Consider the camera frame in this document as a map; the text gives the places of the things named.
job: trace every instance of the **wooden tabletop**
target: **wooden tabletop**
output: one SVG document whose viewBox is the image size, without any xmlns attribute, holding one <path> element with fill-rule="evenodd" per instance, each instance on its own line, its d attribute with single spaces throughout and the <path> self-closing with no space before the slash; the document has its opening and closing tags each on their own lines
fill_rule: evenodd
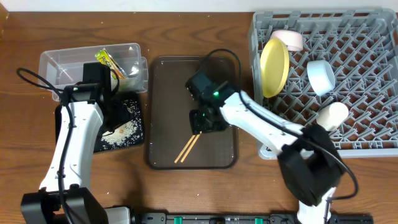
<svg viewBox="0 0 398 224">
<path fill-rule="evenodd" d="M 36 192 L 55 149 L 49 91 L 23 82 L 17 67 L 38 72 L 45 50 L 135 42 L 151 63 L 161 55 L 205 55 L 231 49 L 243 63 L 244 89 L 252 96 L 247 34 L 252 13 L 12 12 L 0 40 L 0 222 L 24 222 L 24 193 Z M 145 121 L 148 111 L 144 107 Z M 398 220 L 398 158 L 347 159 L 359 195 L 334 202 L 338 213 L 370 213 L 376 223 Z M 336 195 L 348 194 L 347 175 Z M 144 146 L 94 155 L 91 192 L 104 207 L 170 213 L 295 212 L 276 161 L 257 155 L 255 140 L 239 130 L 239 160 L 227 170 L 151 170 Z"/>
</svg>

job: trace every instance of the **food packet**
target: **food packet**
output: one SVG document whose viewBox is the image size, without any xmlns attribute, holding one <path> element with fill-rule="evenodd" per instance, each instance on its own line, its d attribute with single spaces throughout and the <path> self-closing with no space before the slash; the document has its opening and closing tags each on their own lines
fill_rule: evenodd
<svg viewBox="0 0 398 224">
<path fill-rule="evenodd" d="M 112 56 L 105 50 L 100 50 L 97 54 L 95 54 L 95 57 L 99 62 L 101 62 L 103 65 L 107 65 L 110 69 L 113 69 L 116 72 L 116 75 L 119 77 L 119 79 L 126 78 L 126 72 L 116 63 L 113 59 Z M 116 80 L 116 76 L 113 72 L 111 72 L 111 76 L 114 80 Z"/>
</svg>

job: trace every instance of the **gray dish rack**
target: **gray dish rack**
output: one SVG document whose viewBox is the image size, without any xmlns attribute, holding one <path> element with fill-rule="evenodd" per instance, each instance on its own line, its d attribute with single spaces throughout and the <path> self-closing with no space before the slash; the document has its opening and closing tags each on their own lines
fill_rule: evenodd
<svg viewBox="0 0 398 224">
<path fill-rule="evenodd" d="M 264 98 L 260 56 L 275 30 L 303 35 L 304 49 L 289 52 L 284 89 Z M 330 137 L 342 157 L 398 156 L 398 19 L 390 9 L 256 12 L 248 34 L 254 100 L 273 113 L 302 125 L 315 122 L 317 111 L 344 103 L 349 118 Z M 334 91 L 317 96 L 306 66 L 326 60 L 336 77 Z M 275 155 L 257 142 L 259 155 Z"/>
</svg>

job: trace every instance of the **transparent container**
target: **transparent container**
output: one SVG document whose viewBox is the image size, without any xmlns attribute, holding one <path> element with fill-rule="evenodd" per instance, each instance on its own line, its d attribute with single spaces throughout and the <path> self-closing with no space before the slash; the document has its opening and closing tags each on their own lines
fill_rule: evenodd
<svg viewBox="0 0 398 224">
<path fill-rule="evenodd" d="M 141 57 L 138 44 L 114 44 L 74 49 L 49 50 L 40 56 L 39 75 L 53 84 L 56 88 L 64 89 L 83 79 L 83 64 L 98 62 L 95 54 L 100 50 L 106 51 L 123 68 L 128 78 L 120 79 L 119 91 L 146 92 L 148 89 L 147 62 Z M 111 79 L 112 87 L 117 80 Z M 52 98 L 58 101 L 53 93 Z"/>
</svg>

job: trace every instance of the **wooden chopstick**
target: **wooden chopstick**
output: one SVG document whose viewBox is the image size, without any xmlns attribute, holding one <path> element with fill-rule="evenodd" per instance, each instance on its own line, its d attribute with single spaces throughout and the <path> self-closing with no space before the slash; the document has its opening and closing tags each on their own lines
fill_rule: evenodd
<svg viewBox="0 0 398 224">
<path fill-rule="evenodd" d="M 180 159 L 180 157 L 182 156 L 182 154 L 185 152 L 185 150 L 187 149 L 187 147 L 189 146 L 189 144 L 191 143 L 192 139 L 196 136 L 196 134 L 194 134 L 189 141 L 187 142 L 187 144 L 184 146 L 184 148 L 181 150 L 180 154 L 177 156 L 177 158 L 174 160 L 174 163 L 177 163 L 178 160 Z"/>
<path fill-rule="evenodd" d="M 201 132 L 195 137 L 195 139 L 193 140 L 191 146 L 188 148 L 187 153 L 185 153 L 185 155 L 182 157 L 181 162 L 183 162 L 186 158 L 186 156 L 189 154 L 189 152 L 191 151 L 193 145 L 196 143 L 196 141 L 198 140 L 199 136 L 200 136 Z"/>
</svg>

